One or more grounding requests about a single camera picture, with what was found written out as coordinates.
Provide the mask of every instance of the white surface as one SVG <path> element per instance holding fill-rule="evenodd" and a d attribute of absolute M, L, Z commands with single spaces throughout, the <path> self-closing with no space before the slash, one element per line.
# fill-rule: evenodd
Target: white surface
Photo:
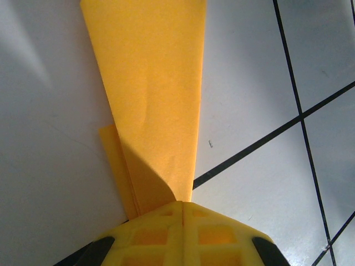
<path fill-rule="evenodd" d="M 53 265 L 125 221 L 79 1 L 0 0 L 0 265 Z"/>
<path fill-rule="evenodd" d="M 195 189 L 192 201 L 268 234 L 291 265 L 311 265 L 327 245 L 300 123 Z"/>
<path fill-rule="evenodd" d="M 272 1 L 209 1 L 195 177 L 297 115 Z"/>
<path fill-rule="evenodd" d="M 355 90 L 343 94 L 305 122 L 333 238 L 355 211 Z"/>
<path fill-rule="evenodd" d="M 354 81 L 350 0 L 279 0 L 303 111 Z"/>
<path fill-rule="evenodd" d="M 355 220 L 347 226 L 333 245 L 337 266 L 354 265 L 355 262 Z"/>

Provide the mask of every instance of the small dark speck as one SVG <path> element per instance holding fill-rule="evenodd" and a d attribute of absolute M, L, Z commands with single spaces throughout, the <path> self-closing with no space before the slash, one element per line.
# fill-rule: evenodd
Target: small dark speck
<path fill-rule="evenodd" d="M 324 74 L 324 76 L 326 76 L 327 78 L 329 78 L 329 75 L 327 72 L 325 72 L 324 70 L 322 70 L 322 73 Z"/>

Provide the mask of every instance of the tile floor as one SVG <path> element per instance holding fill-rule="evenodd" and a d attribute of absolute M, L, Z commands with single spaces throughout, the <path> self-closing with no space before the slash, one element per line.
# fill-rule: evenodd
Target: tile floor
<path fill-rule="evenodd" d="M 126 220 L 112 118 L 79 1 L 0 3 L 0 264 L 53 265 Z M 292 266 L 355 262 L 354 24 L 352 0 L 208 2 L 192 200 Z"/>
<path fill-rule="evenodd" d="M 350 1 L 209 2 L 192 200 L 291 265 L 353 265 L 354 80 Z"/>

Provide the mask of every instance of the yellow paper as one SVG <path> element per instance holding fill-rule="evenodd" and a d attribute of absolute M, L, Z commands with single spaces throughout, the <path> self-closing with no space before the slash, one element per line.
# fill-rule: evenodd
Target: yellow paper
<path fill-rule="evenodd" d="M 137 214 L 189 201 L 206 1 L 82 0 L 81 6 Z"/>
<path fill-rule="evenodd" d="M 116 127 L 114 125 L 104 127 L 99 130 L 99 133 L 127 217 L 130 220 L 136 218 L 138 216 L 137 202 Z"/>

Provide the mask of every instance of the black grout line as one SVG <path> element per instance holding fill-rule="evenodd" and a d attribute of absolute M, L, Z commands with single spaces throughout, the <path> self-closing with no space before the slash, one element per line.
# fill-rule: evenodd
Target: black grout line
<path fill-rule="evenodd" d="M 353 212 L 352 215 L 350 215 L 347 221 L 343 224 L 342 228 L 340 228 L 340 230 L 330 241 L 330 244 L 325 247 L 325 249 L 319 254 L 318 258 L 315 260 L 315 262 L 313 262 L 312 266 L 316 266 L 321 261 L 321 259 L 324 257 L 324 255 L 327 253 L 328 250 L 333 250 L 333 244 L 338 239 L 338 237 L 344 232 L 345 228 L 350 224 L 351 220 L 354 217 L 355 217 L 355 212 Z"/>
<path fill-rule="evenodd" d="M 277 19 L 278 29 L 280 30 L 280 36 L 281 36 L 281 40 L 282 40 L 282 45 L 283 45 L 283 49 L 285 51 L 285 57 L 286 57 L 286 62 L 287 62 L 287 66 L 288 66 L 288 72 L 290 74 L 290 79 L 291 79 L 291 84 L 292 84 L 292 88 L 293 88 L 293 93 L 295 95 L 298 114 L 299 114 L 299 116 L 302 117 L 301 126 L 302 126 L 303 138 L 305 140 L 308 159 L 310 161 L 310 166 L 311 166 L 312 176 L 313 176 L 313 182 L 315 184 L 315 189 L 316 189 L 319 208 L 321 210 L 321 215 L 322 215 L 322 220 L 323 220 L 323 225 L 324 225 L 324 231 L 326 233 L 327 242 L 329 244 L 330 240 L 331 240 L 331 237 L 330 237 L 330 233 L 329 233 L 329 229 L 328 229 L 326 213 L 325 213 L 324 207 L 323 207 L 321 191 L 319 189 L 318 179 L 317 179 L 317 174 L 316 174 L 316 168 L 315 168 L 315 165 L 314 165 L 312 152 L 311 152 L 311 147 L 310 147 L 310 142 L 309 142 L 308 135 L 307 135 L 305 117 L 302 116 L 303 112 L 302 112 L 302 107 L 301 107 L 301 101 L 300 101 L 300 97 L 298 95 L 295 74 L 294 74 L 293 69 L 292 69 L 291 57 L 290 57 L 290 53 L 288 51 L 285 31 L 283 29 L 281 13 L 280 13 L 280 10 L 278 8 L 277 0 L 273 0 L 273 6 L 275 8 L 275 15 L 276 15 L 276 19 Z M 336 261 L 335 261 L 335 256 L 334 256 L 333 250 L 331 250 L 331 257 L 332 257 L 333 266 L 336 266 L 337 264 L 336 264 Z"/>
<path fill-rule="evenodd" d="M 354 1 L 353 1 L 353 0 L 350 0 L 350 4 L 351 4 L 351 9 L 352 9 L 352 12 L 353 12 L 353 19 L 354 19 L 354 25 L 355 25 L 355 10 L 354 10 Z"/>
<path fill-rule="evenodd" d="M 342 228 L 338 231 L 338 233 L 335 234 L 333 239 L 331 240 L 331 245 L 334 244 L 334 242 L 338 239 L 338 237 L 341 235 L 342 232 L 344 232 L 345 228 L 350 224 L 351 220 L 355 217 L 355 212 L 350 215 L 350 217 L 346 220 L 346 222 L 343 224 Z"/>
<path fill-rule="evenodd" d="M 334 251 L 333 251 L 333 247 L 332 247 L 332 246 L 329 248 L 329 252 L 330 252 L 330 254 L 331 254 L 331 259 L 332 259 L 333 266 L 337 266 L 337 263 L 336 263 L 336 261 L 335 261 L 335 255 L 334 255 Z"/>
<path fill-rule="evenodd" d="M 270 140 L 274 139 L 277 137 L 279 134 L 285 132 L 287 129 L 289 129 L 291 126 L 297 124 L 300 122 L 302 119 L 310 116 L 314 112 L 318 111 L 320 108 L 324 107 L 325 105 L 329 104 L 331 101 L 335 100 L 339 96 L 343 95 L 350 89 L 355 87 L 355 81 L 350 83 L 349 85 L 345 86 L 344 88 L 340 89 L 339 91 L 335 92 L 331 96 L 325 98 L 322 100 L 320 103 L 316 104 L 315 106 L 309 108 L 305 112 L 302 113 L 301 116 L 297 116 L 294 119 L 290 120 L 289 122 L 285 123 L 284 125 L 280 126 L 278 129 L 274 130 L 273 132 L 269 133 L 265 137 L 259 139 L 258 141 L 254 142 L 252 145 L 249 147 L 245 148 L 244 150 L 238 152 L 237 154 L 233 155 L 232 157 L 228 158 L 226 161 L 220 163 L 216 167 L 212 168 L 211 170 L 207 171 L 203 175 L 199 176 L 194 180 L 194 186 L 193 189 L 198 188 L 208 180 L 212 179 L 222 171 L 226 170 L 228 167 L 232 166 L 236 162 L 240 161 L 243 159 L 245 156 L 249 155 L 256 149 L 260 148 L 262 145 L 268 143 Z"/>
<path fill-rule="evenodd" d="M 288 73 L 290 74 L 290 79 L 291 79 L 293 93 L 294 93 L 295 99 L 296 99 L 298 114 L 302 115 L 301 101 L 300 101 L 300 97 L 298 96 L 295 74 L 293 73 L 293 69 L 292 69 L 291 57 L 290 57 L 290 53 L 288 51 L 285 31 L 283 30 L 281 14 L 280 14 L 280 10 L 278 8 L 277 0 L 273 0 L 273 7 L 275 9 L 275 15 L 276 15 L 276 19 L 277 19 L 278 29 L 280 30 L 280 36 L 281 36 L 281 40 L 282 40 L 283 50 L 285 51 Z"/>
<path fill-rule="evenodd" d="M 336 93 L 333 93 L 331 96 L 325 98 L 324 100 L 322 100 L 320 103 L 316 104 L 315 106 L 309 108 L 307 111 L 303 112 L 303 114 L 302 114 L 303 118 L 306 118 L 306 117 L 310 116 L 315 111 L 319 110 L 320 108 L 322 108 L 323 106 L 327 105 L 331 101 L 335 100 L 336 98 L 338 98 L 342 94 L 344 94 L 347 91 L 351 90 L 354 86 L 355 86 L 355 81 L 351 82 L 349 85 L 347 85 L 344 88 L 340 89 Z"/>
<path fill-rule="evenodd" d="M 194 186 L 192 189 L 196 189 L 202 184 L 206 183 L 208 180 L 212 179 L 222 171 L 226 170 L 228 167 L 232 166 L 236 162 L 243 159 L 245 156 L 249 155 L 256 149 L 260 148 L 262 145 L 268 143 L 270 140 L 277 137 L 279 134 L 285 132 L 291 126 L 297 124 L 300 121 L 300 116 L 296 116 L 294 119 L 290 120 L 286 124 L 280 126 L 278 129 L 274 130 L 273 132 L 269 133 L 265 137 L 259 139 L 258 141 L 254 142 L 249 147 L 246 147 L 244 150 L 238 152 L 237 154 L 233 155 L 232 157 L 228 158 L 224 162 L 220 163 L 216 167 L 212 168 L 210 171 L 204 173 L 203 175 L 199 176 L 194 180 Z"/>

